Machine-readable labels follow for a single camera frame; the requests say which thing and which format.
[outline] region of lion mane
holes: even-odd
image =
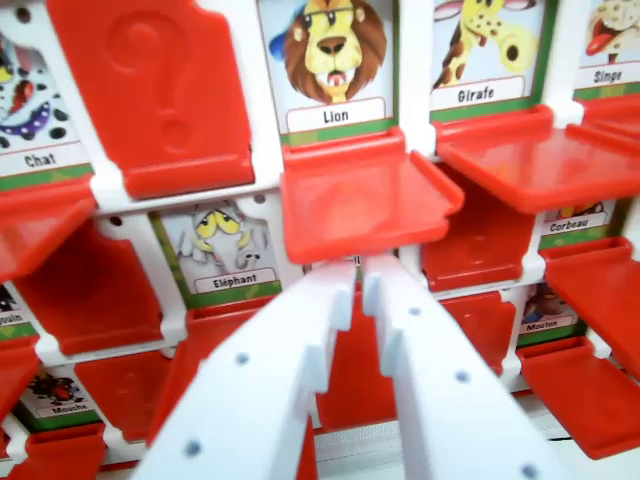
[[[355,75],[346,92],[347,100],[370,83],[378,73],[378,68],[384,61],[387,50],[387,37],[384,27],[376,11],[364,0],[353,0],[353,9],[361,8],[364,20],[359,22],[354,18],[351,29],[358,37],[362,49],[362,63],[356,69]],[[300,28],[303,32],[302,40],[296,41],[294,30]],[[305,54],[309,44],[309,32],[304,22],[304,14],[300,14],[293,21],[287,32],[284,44],[284,60],[293,88],[303,95],[318,102],[331,103],[331,97],[318,84],[315,76],[305,65]]]

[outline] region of red plastic flap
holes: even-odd
[[[93,424],[31,435],[27,459],[9,480],[93,480],[105,455],[104,425]]]
[[[4,419],[38,373],[37,337],[0,342],[0,419]]]
[[[496,375],[509,350],[516,307],[503,302],[499,292],[444,300],[442,306],[456,319],[467,338]]]
[[[157,408],[151,420],[147,443],[153,442],[198,371],[200,361],[208,357],[240,325],[269,303],[271,298],[273,297],[255,298],[200,310],[190,310],[187,313],[189,336],[178,345],[176,354],[171,361],[171,370],[168,373],[166,384],[159,394]]]
[[[584,123],[640,141],[640,94],[582,101]]]
[[[523,213],[640,192],[640,144],[598,129],[553,129],[551,111],[436,124],[438,154]]]
[[[522,374],[593,459],[640,446],[640,387],[583,337],[518,350]]]
[[[47,8],[102,145],[132,196],[254,181],[223,15],[195,0],[48,0]]]
[[[515,211],[450,166],[439,167],[464,190],[465,202],[451,215],[446,237],[423,246],[429,290],[520,278],[535,216]]]
[[[546,279],[640,379],[640,262],[624,238],[544,250]]]
[[[162,311],[131,243],[103,237],[92,220],[15,285],[66,355],[162,339]]]
[[[380,373],[376,322],[362,312],[362,294],[353,306],[351,330],[338,332],[329,391],[316,395],[324,431],[396,418],[393,380]]]
[[[149,434],[170,364],[156,351],[79,363],[75,372],[124,439],[135,442]]]
[[[9,456],[7,455],[7,445],[9,445],[10,441],[11,439],[9,438],[9,435],[4,433],[4,430],[0,428],[0,459],[7,458]]]
[[[90,178],[0,195],[0,283],[32,273],[93,214]]]
[[[284,154],[286,245],[298,264],[439,240],[464,201],[431,162],[405,153],[397,128]]]

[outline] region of cartoon giraffe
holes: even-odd
[[[500,47],[500,59],[507,70],[513,73],[527,70],[536,58],[538,39],[526,28],[502,20],[498,13],[502,8],[527,10],[534,6],[536,0],[449,0],[437,6],[436,22],[458,15],[460,22],[433,88],[459,83],[473,47],[484,47],[488,39]]]
[[[609,63],[618,54],[640,49],[640,0],[605,0],[591,13],[587,55],[607,53]]]

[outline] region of character card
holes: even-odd
[[[552,30],[551,20],[545,20],[554,13],[549,3],[436,0],[431,119],[456,120],[535,105]],[[477,105],[485,107],[469,108]]]
[[[591,16],[576,97],[639,93],[640,1],[587,0],[585,8],[591,10]]]
[[[30,317],[31,312],[19,305],[7,287],[0,284],[0,342],[35,335]]]
[[[91,171],[42,56],[0,35],[0,191]]]
[[[189,308],[280,292],[268,227],[235,202],[152,213],[151,220]]]
[[[547,212],[540,248],[561,247],[606,237],[615,206],[615,200],[605,200]]]
[[[258,0],[258,8],[283,142],[396,123],[395,1]]]
[[[16,416],[32,431],[100,421],[87,392],[66,376],[65,367],[40,371],[16,407]]]
[[[556,340],[575,334],[578,314],[546,283],[532,285],[520,325],[518,346]]]

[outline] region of giraffe illustration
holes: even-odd
[[[438,5],[436,22],[458,15],[460,21],[433,88],[459,83],[473,47],[484,47],[487,40],[498,44],[500,60],[509,72],[520,73],[531,67],[538,49],[537,37],[520,25],[506,22],[498,14],[503,8],[528,10],[536,4],[536,0],[449,0]]]

